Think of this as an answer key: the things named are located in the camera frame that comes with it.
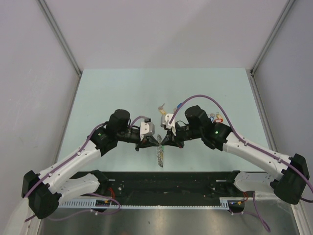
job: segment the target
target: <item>gray wall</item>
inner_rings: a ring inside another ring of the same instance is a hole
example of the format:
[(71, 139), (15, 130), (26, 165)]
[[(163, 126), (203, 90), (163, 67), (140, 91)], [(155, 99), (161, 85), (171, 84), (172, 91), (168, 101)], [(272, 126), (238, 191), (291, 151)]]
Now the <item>gray wall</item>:
[(34, 0), (0, 1), (0, 234), (55, 158), (78, 77)]
[[(299, 0), (256, 72), (279, 151), (307, 159), (313, 177), (313, 1)], [(308, 187), (305, 197), (313, 199)], [(313, 206), (306, 205), (313, 221)]]

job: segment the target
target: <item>patterned object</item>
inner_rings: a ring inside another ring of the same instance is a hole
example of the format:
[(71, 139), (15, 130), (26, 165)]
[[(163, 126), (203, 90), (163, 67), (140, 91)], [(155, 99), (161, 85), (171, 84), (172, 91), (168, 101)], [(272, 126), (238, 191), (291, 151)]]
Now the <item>patterned object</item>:
[(164, 146), (161, 145), (162, 143), (162, 136), (158, 135), (156, 137), (156, 140), (160, 144), (159, 147), (157, 147), (157, 163), (160, 167), (163, 167), (163, 158), (164, 158)]

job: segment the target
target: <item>white table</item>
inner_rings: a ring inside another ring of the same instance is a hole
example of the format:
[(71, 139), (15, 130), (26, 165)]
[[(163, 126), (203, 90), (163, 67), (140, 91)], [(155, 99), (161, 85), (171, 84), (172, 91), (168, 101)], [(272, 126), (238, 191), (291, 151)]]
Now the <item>white table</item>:
[[(261, 120), (245, 69), (129, 69), (84, 70), (70, 115), (59, 160), (67, 156), (86, 139), (90, 131), (109, 120), (116, 109), (131, 113), (131, 119), (145, 115), (152, 119), (156, 133), (165, 136), (160, 127), (158, 106), (171, 113), (173, 108), (194, 94), (216, 99), (242, 135), (268, 147)], [(208, 114), (221, 111), (211, 101), (196, 98), (178, 113), (192, 105)], [(82, 170), (102, 171), (260, 171), (249, 162), (232, 154), (211, 150), (201, 140), (186, 141), (183, 149), (166, 146), (164, 168), (157, 164), (157, 148), (140, 149), (134, 144), (119, 142), (101, 159)]]

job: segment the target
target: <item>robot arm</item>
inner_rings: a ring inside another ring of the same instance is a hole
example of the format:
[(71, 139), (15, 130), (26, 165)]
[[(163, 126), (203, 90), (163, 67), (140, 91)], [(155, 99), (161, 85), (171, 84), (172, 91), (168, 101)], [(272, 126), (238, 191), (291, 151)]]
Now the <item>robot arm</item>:
[(22, 197), (28, 197), (29, 207), (39, 219), (48, 217), (64, 201), (85, 193), (106, 190), (108, 179), (98, 170), (80, 179), (73, 180), (70, 177), (115, 148), (118, 141), (135, 143), (136, 151), (159, 146), (153, 137), (154, 125), (150, 119), (142, 122), (139, 129), (131, 128), (129, 119), (129, 112), (116, 110), (107, 123), (95, 128), (87, 141), (62, 161), (38, 174), (33, 171), (25, 174)]
[[(265, 171), (265, 173), (237, 172), (233, 184), (239, 190), (273, 192), (287, 203), (297, 204), (299, 202), (306, 183), (298, 174), (280, 161), (284, 160), (291, 164), (309, 179), (304, 157), (295, 154), (292, 158), (273, 152), (239, 135), (242, 140), (245, 140), (242, 142), (229, 126), (223, 123), (213, 123), (198, 105), (185, 111), (185, 116), (189, 122), (185, 126), (180, 126), (177, 122), (175, 123), (175, 120), (170, 124), (172, 116), (172, 114), (162, 116), (161, 126), (167, 130), (162, 145), (183, 148), (184, 141), (201, 138), (209, 148), (235, 154)], [(258, 150), (252, 148), (251, 144), (256, 146)], [(272, 153), (279, 160), (273, 159), (264, 152)]]

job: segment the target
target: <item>metal floor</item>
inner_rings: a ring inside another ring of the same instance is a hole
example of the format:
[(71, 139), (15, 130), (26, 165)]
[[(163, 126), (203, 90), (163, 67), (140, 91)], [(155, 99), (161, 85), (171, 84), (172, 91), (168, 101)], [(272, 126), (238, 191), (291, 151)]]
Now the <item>metal floor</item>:
[[(258, 208), (273, 235), (298, 235), (291, 206), (277, 200), (259, 200)], [(51, 217), (68, 216), (77, 209), (58, 209)], [(246, 212), (255, 212), (252, 200)], [(42, 221), (40, 235), (267, 235), (250, 215), (224, 210), (127, 209), (114, 215), (82, 213), (62, 222)]]

